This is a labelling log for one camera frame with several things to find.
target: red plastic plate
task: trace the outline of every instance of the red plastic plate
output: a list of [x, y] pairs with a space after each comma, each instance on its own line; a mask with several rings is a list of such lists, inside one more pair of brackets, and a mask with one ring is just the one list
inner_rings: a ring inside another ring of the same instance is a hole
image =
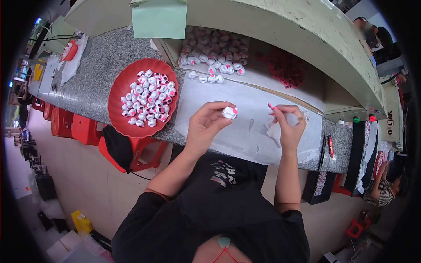
[[168, 112], [168, 118], [165, 122], [157, 120], [157, 125], [155, 127], [149, 127], [147, 121], [145, 121], [145, 127], [137, 127], [136, 125], [130, 125], [127, 121], [129, 118], [126, 118], [121, 115], [121, 97], [126, 96], [130, 92], [130, 84], [137, 82], [137, 73], [139, 71], [147, 71], [151, 69], [152, 72], [164, 73], [168, 76], [169, 81], [174, 81], [175, 89], [179, 90], [179, 83], [176, 79], [176, 74], [167, 65], [164, 61], [158, 60], [156, 58], [144, 58], [137, 60], [132, 64], [128, 65], [123, 69], [120, 74], [115, 78], [114, 83], [111, 86], [111, 90], [108, 96], [108, 116], [111, 120], [111, 125], [116, 129], [117, 132], [123, 134], [124, 136], [132, 138], [145, 138], [148, 136], [154, 135], [157, 131], [164, 128], [165, 123], [167, 123], [173, 112], [177, 107], [177, 100], [179, 98], [179, 93], [172, 98], [173, 102], [169, 104], [170, 111]]

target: left hand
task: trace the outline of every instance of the left hand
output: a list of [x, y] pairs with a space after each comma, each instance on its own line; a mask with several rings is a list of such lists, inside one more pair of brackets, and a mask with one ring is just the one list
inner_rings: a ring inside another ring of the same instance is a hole
[[227, 106], [236, 107], [226, 101], [207, 102], [190, 118], [185, 151], [199, 158], [209, 149], [216, 134], [231, 124], [222, 116], [221, 109]]

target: black bag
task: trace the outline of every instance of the black bag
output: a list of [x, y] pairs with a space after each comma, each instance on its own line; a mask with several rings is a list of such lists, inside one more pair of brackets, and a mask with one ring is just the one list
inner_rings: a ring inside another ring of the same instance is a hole
[[108, 154], [126, 173], [130, 173], [133, 151], [128, 137], [117, 132], [113, 126], [107, 125], [102, 130]]

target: worker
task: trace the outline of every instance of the worker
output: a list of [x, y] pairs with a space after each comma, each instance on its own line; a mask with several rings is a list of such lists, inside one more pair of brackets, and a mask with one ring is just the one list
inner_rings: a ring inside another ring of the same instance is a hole
[[399, 195], [405, 195], [408, 189], [408, 178], [406, 174], [399, 173], [394, 182], [386, 179], [388, 161], [382, 163], [379, 176], [375, 179], [373, 186], [364, 193], [363, 199], [372, 206], [383, 207]]
[[386, 28], [376, 27], [368, 22], [364, 17], [356, 18], [354, 20], [354, 25], [361, 30], [368, 46], [373, 52], [378, 50], [380, 45], [382, 45], [383, 49], [387, 51], [388, 54], [392, 53], [393, 40]]
[[[267, 165], [207, 152], [232, 123], [222, 116], [226, 106], [236, 107], [210, 102], [190, 118], [186, 146], [173, 147], [170, 164], [149, 182], [117, 230], [116, 262], [309, 261], [298, 180], [297, 147], [306, 127], [300, 110], [273, 109], [282, 156], [272, 205], [260, 192]], [[290, 127], [285, 112], [297, 115], [298, 125]]]
[[28, 86], [24, 86], [24, 90], [19, 94], [19, 126], [25, 129], [26, 122], [28, 121], [28, 108], [27, 105], [32, 104], [33, 96], [28, 92]]

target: granite countertop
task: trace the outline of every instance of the granite countertop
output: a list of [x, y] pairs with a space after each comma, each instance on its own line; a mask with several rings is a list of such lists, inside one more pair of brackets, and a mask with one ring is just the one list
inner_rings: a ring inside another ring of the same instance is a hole
[[[150, 39], [134, 39], [133, 31], [120, 28], [88, 40], [76, 76], [60, 86], [61, 72], [56, 71], [52, 86], [56, 90], [39, 92], [39, 88], [29, 88], [29, 92], [39, 99], [57, 107], [85, 116], [92, 120], [111, 124], [107, 102], [111, 85], [117, 75], [128, 65], [142, 58], [163, 59], [161, 54], [150, 47]], [[185, 71], [173, 69], [179, 82], [179, 92], [183, 86]], [[179, 145], [186, 144], [186, 138], [174, 129], [175, 117], [152, 137]], [[325, 147], [323, 165], [320, 171], [346, 173], [351, 154], [352, 129], [336, 128], [335, 124], [323, 118], [322, 134], [333, 137], [334, 157]], [[320, 139], [322, 150], [323, 136]], [[306, 163], [299, 163], [300, 169], [318, 170], [320, 154]]]

